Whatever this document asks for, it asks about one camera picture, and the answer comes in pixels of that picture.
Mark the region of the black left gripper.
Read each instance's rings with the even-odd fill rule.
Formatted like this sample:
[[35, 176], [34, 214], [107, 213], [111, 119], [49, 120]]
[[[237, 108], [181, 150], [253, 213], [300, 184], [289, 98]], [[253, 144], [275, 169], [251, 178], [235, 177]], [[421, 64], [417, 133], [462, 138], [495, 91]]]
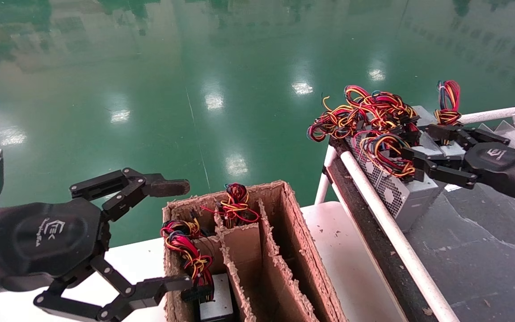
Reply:
[[[0, 292], [28, 292], [49, 287], [33, 304], [47, 314], [80, 322], [122, 322], [135, 310], [158, 306], [168, 292], [185, 291], [192, 279], [174, 275], [131, 284], [104, 253], [109, 224], [147, 196], [186, 195], [190, 182], [142, 174], [131, 168], [113, 171], [70, 187], [66, 203], [30, 203], [0, 208]], [[89, 201], [112, 197], [102, 211]], [[63, 292], [95, 271], [118, 295], [105, 306], [64, 298]]]

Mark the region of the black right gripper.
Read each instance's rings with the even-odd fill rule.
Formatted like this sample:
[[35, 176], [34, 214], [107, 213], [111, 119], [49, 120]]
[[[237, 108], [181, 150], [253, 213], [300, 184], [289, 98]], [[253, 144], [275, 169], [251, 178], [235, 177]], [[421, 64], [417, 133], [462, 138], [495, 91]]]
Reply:
[[515, 148], [508, 146], [509, 139], [478, 127], [439, 124], [429, 124], [427, 134], [442, 144], [454, 141], [466, 153], [449, 159], [403, 147], [401, 156], [415, 168], [414, 180], [428, 176], [468, 189], [478, 182], [515, 199]]

